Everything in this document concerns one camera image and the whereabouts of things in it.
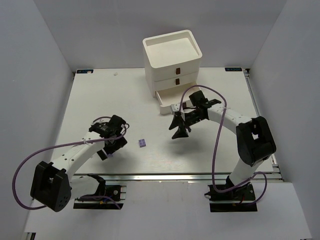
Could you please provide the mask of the white bottom drawer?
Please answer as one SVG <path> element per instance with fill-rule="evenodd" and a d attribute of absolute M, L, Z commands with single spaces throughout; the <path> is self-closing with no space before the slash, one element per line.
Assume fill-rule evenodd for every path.
<path fill-rule="evenodd" d="M 170 114 L 171 105 L 180 103 L 184 91 L 194 85 L 196 85 L 196 83 L 192 82 L 181 86 L 156 91 L 155 96 L 159 102 L 159 113 L 161 115 Z M 192 107 L 193 105 L 189 99 L 189 96 L 199 90 L 199 87 L 192 87 L 190 90 L 188 90 L 183 97 L 183 105 Z"/>

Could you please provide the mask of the white three-drawer cabinet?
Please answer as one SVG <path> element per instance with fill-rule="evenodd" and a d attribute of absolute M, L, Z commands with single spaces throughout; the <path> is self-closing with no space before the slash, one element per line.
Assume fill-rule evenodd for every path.
<path fill-rule="evenodd" d="M 203 54 L 190 30 L 147 37 L 142 45 L 145 79 L 153 97 L 156 91 L 197 80 Z"/>

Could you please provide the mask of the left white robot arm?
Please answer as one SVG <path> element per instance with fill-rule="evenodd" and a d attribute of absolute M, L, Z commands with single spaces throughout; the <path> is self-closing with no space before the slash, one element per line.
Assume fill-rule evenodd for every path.
<path fill-rule="evenodd" d="M 113 115 L 107 121 L 93 121 L 81 141 L 49 163 L 40 162 L 34 172 L 30 195 L 54 212 L 59 212 L 73 199 L 109 199 L 106 181 L 97 174 L 76 177 L 76 172 L 94 155 L 102 160 L 127 144 L 124 135 L 127 122 Z"/>

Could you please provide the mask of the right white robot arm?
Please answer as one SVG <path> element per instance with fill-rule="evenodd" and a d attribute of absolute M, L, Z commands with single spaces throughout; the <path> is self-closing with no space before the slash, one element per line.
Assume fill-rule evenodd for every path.
<path fill-rule="evenodd" d="M 244 116 L 217 99 L 207 99 L 201 90 L 191 94 L 189 99 L 192 104 L 190 111 L 185 111 L 180 103 L 170 106 L 173 120 L 169 129 L 177 129 L 172 138 L 187 138 L 191 126 L 203 120 L 219 123 L 219 132 L 227 128 L 236 135 L 239 160 L 226 179 L 226 189 L 230 191 L 245 185 L 262 162 L 276 152 L 267 120 L 262 116 Z"/>

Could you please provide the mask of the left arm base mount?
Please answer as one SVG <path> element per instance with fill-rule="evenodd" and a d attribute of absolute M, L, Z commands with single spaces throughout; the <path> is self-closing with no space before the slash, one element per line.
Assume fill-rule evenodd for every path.
<path fill-rule="evenodd" d="M 121 210 L 127 187 L 107 182 L 96 174 L 75 176 L 70 182 L 73 208 L 82 210 Z"/>

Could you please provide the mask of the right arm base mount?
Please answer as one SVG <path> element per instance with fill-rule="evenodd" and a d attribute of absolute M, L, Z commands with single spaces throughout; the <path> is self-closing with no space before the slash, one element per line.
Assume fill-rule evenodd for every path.
<path fill-rule="evenodd" d="M 244 213 L 257 212 L 257 204 L 253 185 L 246 183 L 228 192 L 219 193 L 213 185 L 208 185 L 204 196 L 209 199 L 211 213 Z"/>

